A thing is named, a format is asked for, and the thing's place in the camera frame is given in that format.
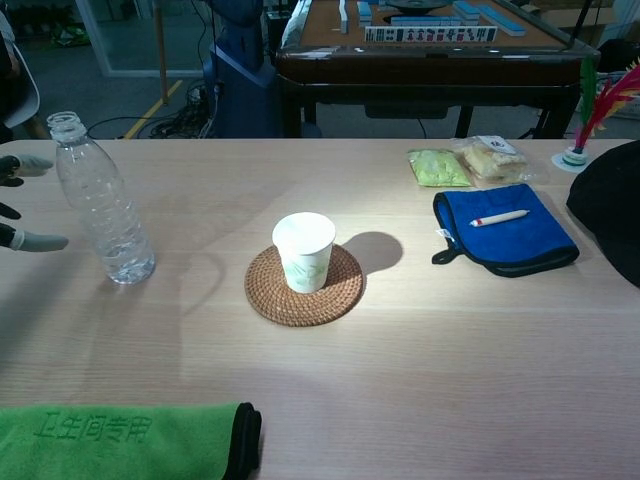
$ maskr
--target white chair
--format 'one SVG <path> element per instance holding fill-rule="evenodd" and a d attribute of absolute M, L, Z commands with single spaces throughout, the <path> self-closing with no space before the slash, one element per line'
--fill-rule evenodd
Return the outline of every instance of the white chair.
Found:
<path fill-rule="evenodd" d="M 17 87 L 14 91 L 16 101 L 13 109 L 6 115 L 0 116 L 0 120 L 9 128 L 24 125 L 31 138 L 49 138 L 47 130 L 38 118 L 40 92 L 36 82 L 17 45 L 13 45 L 13 51 L 20 62 L 20 78 L 16 80 Z"/>

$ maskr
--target red feather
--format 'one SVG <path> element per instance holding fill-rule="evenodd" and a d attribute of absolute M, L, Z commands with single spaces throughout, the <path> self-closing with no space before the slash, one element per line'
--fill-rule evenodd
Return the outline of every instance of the red feather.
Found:
<path fill-rule="evenodd" d="M 611 79 L 607 80 L 604 88 L 593 103 L 593 112 L 576 141 L 576 148 L 583 149 L 591 136 L 593 129 L 602 127 L 605 118 L 620 110 L 627 102 L 635 99 L 633 96 L 640 92 L 640 65 L 634 64 L 622 79 L 612 86 Z"/>

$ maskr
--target glass door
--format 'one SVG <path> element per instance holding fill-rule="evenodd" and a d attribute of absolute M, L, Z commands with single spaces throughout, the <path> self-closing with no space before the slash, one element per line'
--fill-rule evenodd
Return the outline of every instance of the glass door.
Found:
<path fill-rule="evenodd" d="M 211 9 L 188 0 L 77 0 L 102 72 L 157 76 L 163 31 L 170 76 L 200 76 L 213 41 Z"/>

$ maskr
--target plastic bag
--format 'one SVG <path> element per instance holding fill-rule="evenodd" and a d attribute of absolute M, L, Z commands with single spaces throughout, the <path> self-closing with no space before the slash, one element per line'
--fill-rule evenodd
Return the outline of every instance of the plastic bag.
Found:
<path fill-rule="evenodd" d="M 451 150 L 410 150 L 409 163 L 423 187 L 470 187 L 471 182 Z"/>
<path fill-rule="evenodd" d="M 489 183 L 530 180 L 526 157 L 502 137 L 477 136 L 454 140 L 455 152 L 473 175 Z"/>

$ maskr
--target wooden table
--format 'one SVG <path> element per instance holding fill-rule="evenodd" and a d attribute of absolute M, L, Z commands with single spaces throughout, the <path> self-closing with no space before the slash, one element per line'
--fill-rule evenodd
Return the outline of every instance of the wooden table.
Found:
<path fill-rule="evenodd" d="M 506 279 L 444 248 L 405 160 L 422 140 L 110 141 L 158 254 L 145 283 L 102 274 L 56 176 L 2 189 L 59 253 L 0 252 L 0 404 L 251 401 L 261 480 L 640 476 L 640 292 L 565 209 L 562 141 L 515 142 L 581 250 Z M 600 154 L 622 141 L 594 141 Z M 0 154 L 52 156 L 44 141 Z M 261 318 L 243 277 L 282 216 L 329 215 L 367 273 L 338 321 Z"/>

